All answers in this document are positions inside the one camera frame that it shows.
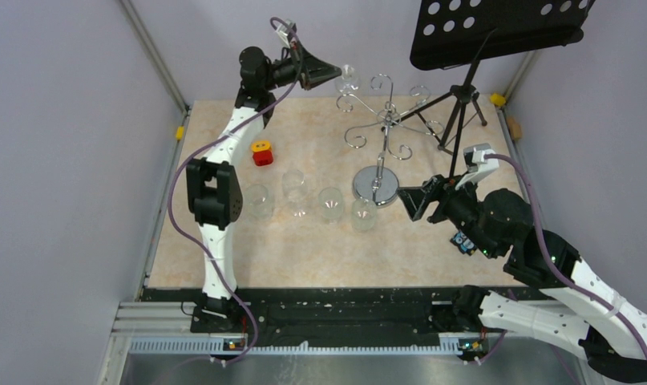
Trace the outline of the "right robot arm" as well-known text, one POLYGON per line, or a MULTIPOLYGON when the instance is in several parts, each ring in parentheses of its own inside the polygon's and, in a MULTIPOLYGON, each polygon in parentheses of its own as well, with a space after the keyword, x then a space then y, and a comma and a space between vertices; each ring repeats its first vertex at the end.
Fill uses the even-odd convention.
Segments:
POLYGON ((503 269, 515 280, 566 307, 541 310, 465 286, 453 301, 459 328, 512 331, 567 351, 604 377, 647 382, 647 314, 600 279, 574 246, 543 229, 518 194, 502 188, 479 199, 466 176, 437 175, 398 196, 412 220, 435 205, 430 223, 451 222, 485 256, 506 257, 503 269))

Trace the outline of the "removed wine glass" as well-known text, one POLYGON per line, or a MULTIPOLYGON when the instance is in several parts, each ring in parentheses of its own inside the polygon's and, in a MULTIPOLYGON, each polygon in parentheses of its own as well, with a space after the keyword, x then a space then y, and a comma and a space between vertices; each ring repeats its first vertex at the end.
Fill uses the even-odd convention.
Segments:
POLYGON ((307 214, 307 193, 304 173, 297 169, 290 169, 281 178, 281 187, 284 198, 294 217, 303 217, 307 214))
POLYGON ((267 221, 273 216, 274 197, 263 184, 250 185, 244 192, 245 208, 256 220, 267 221))

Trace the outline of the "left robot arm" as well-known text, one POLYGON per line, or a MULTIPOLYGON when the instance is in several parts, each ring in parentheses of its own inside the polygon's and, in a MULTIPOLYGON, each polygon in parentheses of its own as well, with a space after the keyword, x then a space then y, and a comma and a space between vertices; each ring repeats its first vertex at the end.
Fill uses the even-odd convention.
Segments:
POLYGON ((185 167, 188 209, 199 226, 204 247, 204 284, 193 312, 192 331, 235 331, 247 318, 234 298, 233 234, 243 209, 236 165, 250 151, 256 136, 273 114, 273 90, 299 84, 310 90, 341 75, 327 63, 294 43, 285 56, 270 60, 258 47, 239 55, 241 85, 231 118, 219 142, 185 167))

